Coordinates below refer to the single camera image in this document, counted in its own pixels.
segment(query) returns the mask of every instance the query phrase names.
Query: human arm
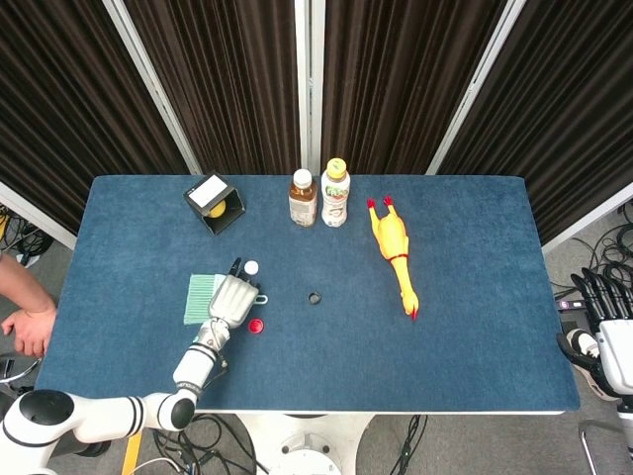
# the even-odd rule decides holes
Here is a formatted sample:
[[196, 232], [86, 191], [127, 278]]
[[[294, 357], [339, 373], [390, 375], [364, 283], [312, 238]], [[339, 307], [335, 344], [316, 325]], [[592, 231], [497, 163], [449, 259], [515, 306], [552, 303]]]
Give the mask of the human arm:
[[57, 312], [52, 297], [31, 272], [10, 256], [1, 254], [0, 295], [20, 307], [2, 323], [3, 333], [15, 331], [16, 351], [43, 356]]

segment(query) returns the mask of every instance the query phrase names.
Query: blue table cover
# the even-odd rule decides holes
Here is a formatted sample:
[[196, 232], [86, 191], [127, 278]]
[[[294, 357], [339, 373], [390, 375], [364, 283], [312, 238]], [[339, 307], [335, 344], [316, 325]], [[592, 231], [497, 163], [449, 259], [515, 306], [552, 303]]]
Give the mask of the blue table cover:
[[[524, 181], [352, 176], [340, 229], [304, 229], [288, 176], [228, 176], [246, 213], [212, 236], [183, 198], [199, 176], [95, 180], [37, 387], [92, 398], [172, 392], [197, 328], [191, 274], [259, 263], [269, 298], [226, 347], [199, 409], [564, 411], [579, 406]], [[391, 194], [409, 235], [420, 315], [404, 314], [366, 207]], [[322, 295], [310, 305], [311, 292]]]

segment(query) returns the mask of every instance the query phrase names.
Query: curtain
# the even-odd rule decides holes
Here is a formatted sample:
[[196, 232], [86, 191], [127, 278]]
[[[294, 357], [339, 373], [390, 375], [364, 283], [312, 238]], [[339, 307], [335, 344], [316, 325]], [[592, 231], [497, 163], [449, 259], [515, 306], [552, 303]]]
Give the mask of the curtain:
[[504, 3], [328, 1], [321, 164], [425, 172]]
[[292, 0], [127, 0], [203, 169], [300, 166]]
[[633, 181], [633, 2], [530, 0], [440, 173], [526, 178], [543, 242]]
[[2, 182], [77, 232], [95, 176], [187, 173], [101, 2], [0, 15]]

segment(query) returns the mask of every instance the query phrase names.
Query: white bottle cap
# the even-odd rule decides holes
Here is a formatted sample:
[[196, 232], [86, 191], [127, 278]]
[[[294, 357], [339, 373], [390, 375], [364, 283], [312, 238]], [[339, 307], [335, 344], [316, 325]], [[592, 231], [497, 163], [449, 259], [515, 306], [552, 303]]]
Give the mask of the white bottle cap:
[[300, 168], [293, 175], [293, 182], [297, 188], [305, 190], [306, 188], [310, 188], [310, 185], [313, 184], [313, 175], [309, 170]]
[[255, 260], [249, 260], [244, 264], [244, 272], [248, 275], [255, 275], [259, 272], [259, 264]]

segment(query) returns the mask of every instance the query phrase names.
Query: white card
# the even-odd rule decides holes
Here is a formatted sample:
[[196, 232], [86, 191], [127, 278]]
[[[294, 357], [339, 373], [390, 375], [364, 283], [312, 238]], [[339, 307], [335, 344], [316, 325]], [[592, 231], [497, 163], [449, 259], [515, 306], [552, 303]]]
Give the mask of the white card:
[[211, 201], [222, 193], [226, 188], [226, 183], [216, 175], [205, 181], [199, 188], [189, 195], [189, 198], [201, 208], [207, 206]]

